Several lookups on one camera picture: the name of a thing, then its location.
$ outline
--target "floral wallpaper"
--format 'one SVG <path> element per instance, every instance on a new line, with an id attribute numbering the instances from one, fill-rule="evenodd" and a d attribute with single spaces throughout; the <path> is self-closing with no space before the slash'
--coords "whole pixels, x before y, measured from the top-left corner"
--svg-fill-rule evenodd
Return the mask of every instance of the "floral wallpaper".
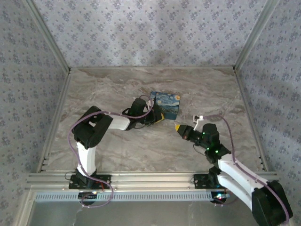
<path id="1" fill-rule="evenodd" d="M 21 0 L 0 1 L 0 226 L 12 225 L 64 81 Z"/>
<path id="2" fill-rule="evenodd" d="M 301 225 L 301 2 L 281 0 L 239 71 L 272 169 Z"/>
<path id="3" fill-rule="evenodd" d="M 70 67 L 233 65 L 266 0 L 34 0 Z"/>

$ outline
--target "marble surface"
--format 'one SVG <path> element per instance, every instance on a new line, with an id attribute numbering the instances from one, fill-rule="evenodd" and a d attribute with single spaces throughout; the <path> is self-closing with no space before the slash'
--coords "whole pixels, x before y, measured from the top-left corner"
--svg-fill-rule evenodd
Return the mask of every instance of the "marble surface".
<path id="1" fill-rule="evenodd" d="M 261 169 L 233 70 L 201 67 L 72 70 L 61 120 L 44 169 L 76 168 L 76 158 L 67 144 L 67 132 L 90 106 L 122 112 L 136 97 L 149 95 L 153 90 L 181 96 L 175 121 L 178 124 L 193 125 L 194 114 L 222 113 L 231 126 L 237 158 L 252 170 Z M 221 142 L 231 150 L 226 125 L 219 119 L 213 121 Z M 111 129 L 97 146 L 96 167 L 98 171 L 207 171 L 212 165 L 192 145 L 181 139 L 172 120 L 130 131 Z"/>

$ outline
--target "gray marble tabletop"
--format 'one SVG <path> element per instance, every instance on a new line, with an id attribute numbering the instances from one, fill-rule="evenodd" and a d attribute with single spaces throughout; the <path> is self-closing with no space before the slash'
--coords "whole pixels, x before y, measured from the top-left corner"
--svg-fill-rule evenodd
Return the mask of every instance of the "gray marble tabletop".
<path id="1" fill-rule="evenodd" d="M 255 139 L 231 68 L 89 68 L 71 71 L 71 82 L 47 170 L 73 170 L 77 160 L 67 144 L 67 133 L 92 105 L 122 112 L 136 97 L 152 91 L 181 96 L 177 119 L 151 127 L 110 129 L 96 149 L 98 171 L 208 171 L 211 164 L 181 139 L 174 128 L 192 124 L 194 114 L 222 113 L 234 137 L 236 157 L 252 170 L 261 170 Z M 213 120 L 221 142 L 231 150 L 229 132 Z"/>

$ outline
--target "blue box with yellow swirls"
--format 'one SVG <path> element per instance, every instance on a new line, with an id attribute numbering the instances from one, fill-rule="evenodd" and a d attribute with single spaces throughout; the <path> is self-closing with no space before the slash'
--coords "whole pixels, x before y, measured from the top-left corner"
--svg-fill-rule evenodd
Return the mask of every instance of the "blue box with yellow swirls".
<path id="1" fill-rule="evenodd" d="M 180 104 L 179 95 L 152 91 L 150 97 L 156 98 L 156 103 L 165 119 L 175 120 L 177 118 Z"/>

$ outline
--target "enclosure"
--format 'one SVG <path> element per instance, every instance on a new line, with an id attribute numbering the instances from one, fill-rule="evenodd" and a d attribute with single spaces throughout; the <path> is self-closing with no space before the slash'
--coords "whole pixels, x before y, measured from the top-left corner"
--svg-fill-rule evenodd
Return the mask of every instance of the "enclosure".
<path id="1" fill-rule="evenodd" d="M 105 224 L 118 225 L 128 214 L 126 225 L 220 225 L 224 219 L 225 225 L 254 225 L 242 202 L 217 209 L 205 202 L 212 198 L 208 191 L 197 193 L 191 184 L 194 173 L 212 165 L 198 153 L 201 148 L 181 139 L 175 124 L 194 126 L 193 115 L 211 114 L 229 122 L 239 161 L 263 178 L 279 179 L 294 213 L 290 224 L 301 223 L 299 1 L 3 0 L 0 5 L 0 225 L 43 220 L 83 225 L 95 213 L 102 214 L 97 220 L 110 216 L 112 208 L 120 217 Z M 129 131 L 109 129 L 96 148 L 95 164 L 97 172 L 112 174 L 116 194 L 125 198 L 118 202 L 116 196 L 102 209 L 81 209 L 64 178 L 78 164 L 67 143 L 69 129 L 93 105 L 120 113 L 153 91 L 180 97 L 176 119 Z M 226 124 L 212 118 L 198 129 L 205 123 L 216 124 L 230 149 Z M 137 193 L 144 196 L 127 196 Z M 147 198 L 167 193 L 168 198 Z M 178 209 L 170 215 L 160 214 L 173 206 Z M 237 208 L 243 216 L 233 213 Z M 135 216 L 138 210 L 145 214 Z M 39 217 L 44 213 L 51 214 Z M 220 218 L 208 217 L 213 213 Z M 168 221 L 173 216 L 178 218 Z"/>

